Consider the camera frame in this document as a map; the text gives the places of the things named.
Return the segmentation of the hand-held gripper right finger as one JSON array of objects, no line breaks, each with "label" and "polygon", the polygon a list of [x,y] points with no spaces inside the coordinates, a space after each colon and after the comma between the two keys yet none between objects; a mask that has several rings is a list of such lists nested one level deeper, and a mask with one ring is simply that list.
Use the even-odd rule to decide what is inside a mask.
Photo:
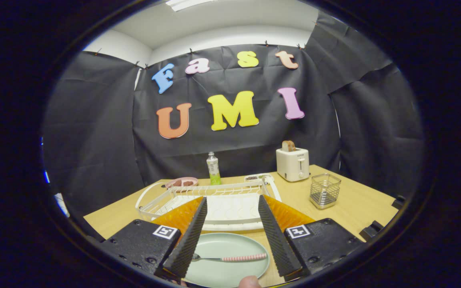
[{"label": "hand-held gripper right finger", "polygon": [[330,218],[315,221],[267,195],[258,212],[278,274],[286,281],[314,275],[364,245]]}]

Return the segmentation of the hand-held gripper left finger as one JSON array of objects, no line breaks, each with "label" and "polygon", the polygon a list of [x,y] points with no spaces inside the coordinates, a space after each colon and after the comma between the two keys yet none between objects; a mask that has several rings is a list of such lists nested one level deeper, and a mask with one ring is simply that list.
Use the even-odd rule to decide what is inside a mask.
[{"label": "hand-held gripper left finger", "polygon": [[101,248],[145,275],[181,280],[190,266],[206,215],[207,199],[198,197],[154,221],[131,221]]}]

